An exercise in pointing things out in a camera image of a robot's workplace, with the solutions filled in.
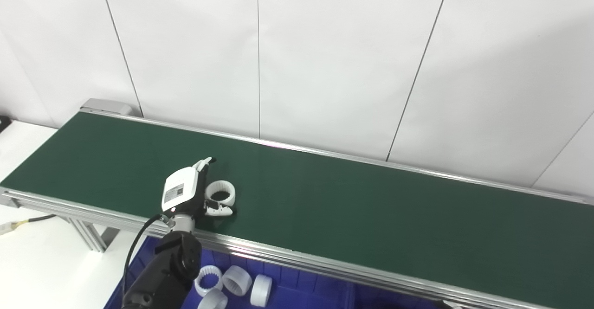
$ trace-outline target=blue crate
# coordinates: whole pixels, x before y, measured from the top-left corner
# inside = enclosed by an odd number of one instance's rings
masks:
[[[148,237],[140,246],[138,254],[130,264],[128,284],[132,284],[150,262],[158,242],[158,239]],[[437,309],[432,301],[415,296],[380,290],[211,250],[202,250],[202,266],[204,265],[216,265],[223,272],[231,265],[238,265],[245,269],[253,279],[258,274],[271,277],[273,287],[266,306],[268,309]],[[223,287],[223,293],[229,298],[227,309],[254,308],[250,305],[250,292],[245,296],[234,296]],[[201,299],[201,296],[193,289],[187,295],[182,308],[196,309]],[[121,309],[121,300],[122,285],[120,281],[104,309]]]

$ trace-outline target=green conveyor belt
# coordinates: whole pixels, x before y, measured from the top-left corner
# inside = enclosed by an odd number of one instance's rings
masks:
[[[0,186],[148,218],[214,156],[238,213],[199,228],[559,309],[594,308],[594,206],[76,114]]]

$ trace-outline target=white wall panel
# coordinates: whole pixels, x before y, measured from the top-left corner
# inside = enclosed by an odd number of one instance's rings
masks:
[[[0,31],[0,114],[53,127],[19,60]]]
[[[531,186],[594,109],[593,66],[594,0],[445,0],[390,161]]]
[[[594,116],[575,134],[534,187],[586,195],[594,201]]]
[[[441,0],[259,0],[261,136],[385,159]]]
[[[108,0],[145,117],[258,136],[257,0]]]
[[[57,125],[91,97],[137,105],[105,0],[0,6],[0,28]]]

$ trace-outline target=white plastic ring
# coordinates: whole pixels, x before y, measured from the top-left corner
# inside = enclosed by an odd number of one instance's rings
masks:
[[[211,182],[209,186],[206,187],[206,199],[211,199],[212,200],[212,196],[214,195],[214,193],[217,192],[227,192],[229,193],[229,197],[227,197],[224,200],[218,201],[219,203],[225,205],[225,206],[233,206],[233,204],[235,203],[235,187],[233,186],[233,184],[231,184],[230,182],[226,181],[226,180],[217,180],[214,182]]]
[[[212,288],[212,290],[206,293],[202,298],[202,301],[200,301],[198,305],[198,309],[225,309],[228,301],[229,299],[223,292],[216,288]]]
[[[252,287],[252,294],[250,296],[250,303],[255,307],[266,307],[268,298],[270,297],[270,289],[272,288],[272,278],[265,275],[258,275],[254,280]]]
[[[232,265],[223,275],[223,284],[236,296],[244,296],[252,285],[252,277],[244,269]]]
[[[202,281],[202,278],[206,277],[206,275],[216,275],[218,279],[217,284],[215,284],[213,287],[211,288],[202,288],[200,286],[200,281]],[[198,274],[198,277],[196,279],[194,279],[194,288],[196,288],[196,292],[198,293],[198,295],[200,295],[201,297],[204,297],[206,295],[206,293],[208,293],[210,290],[222,290],[223,289],[223,276],[221,273],[221,270],[216,267],[215,265],[206,265],[204,267],[202,267],[200,269],[200,273]]]

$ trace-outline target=sticker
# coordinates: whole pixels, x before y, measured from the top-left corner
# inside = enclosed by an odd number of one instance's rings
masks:
[[[167,203],[172,201],[180,195],[184,195],[184,184],[179,184],[178,186],[170,188],[169,191],[165,192],[165,198],[163,199],[163,202]]]

